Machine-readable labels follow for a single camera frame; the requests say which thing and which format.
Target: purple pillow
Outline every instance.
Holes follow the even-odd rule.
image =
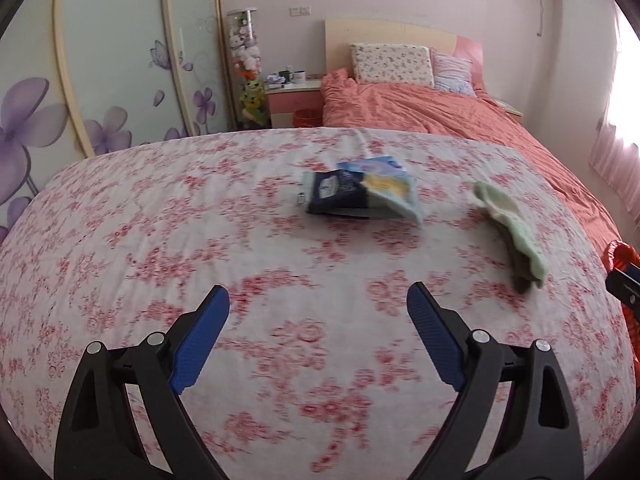
[[[432,48],[431,66],[436,90],[476,97],[471,83],[471,60],[447,56]]]

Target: red floral pattern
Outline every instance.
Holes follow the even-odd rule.
[[[377,154],[416,178],[421,226],[297,205],[303,170]],[[504,245],[473,197],[479,179],[519,199],[548,258],[542,289],[513,291]],[[499,341],[551,342],[587,472],[633,410],[630,343],[598,255],[552,188],[503,146],[316,128],[110,153],[66,168],[33,200],[0,249],[0,276],[0,402],[49,473],[86,345],[165,331],[217,283],[230,317],[182,402],[231,478],[408,477],[455,398],[406,312],[418,280]],[[507,396],[501,387],[500,407]],[[130,398],[152,463],[166,466],[140,395]],[[499,426],[490,417],[486,435]]]

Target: green cloth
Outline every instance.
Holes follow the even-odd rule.
[[[529,258],[529,271],[538,286],[542,286],[548,274],[546,260],[522,217],[518,203],[499,187],[487,182],[476,182],[474,195],[486,205],[491,218],[508,229],[515,249]]]

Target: pillow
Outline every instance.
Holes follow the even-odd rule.
[[[447,56],[435,49],[431,51],[433,59],[433,78],[435,89],[454,94],[464,94],[476,97],[471,83],[471,69],[473,62],[469,59]]]
[[[428,46],[388,43],[351,45],[358,83],[408,83],[433,88]]]

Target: pink drawer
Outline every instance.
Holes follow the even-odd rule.
[[[324,99],[319,90],[269,95],[269,110],[272,114],[287,114],[302,108],[322,108],[323,106]]]

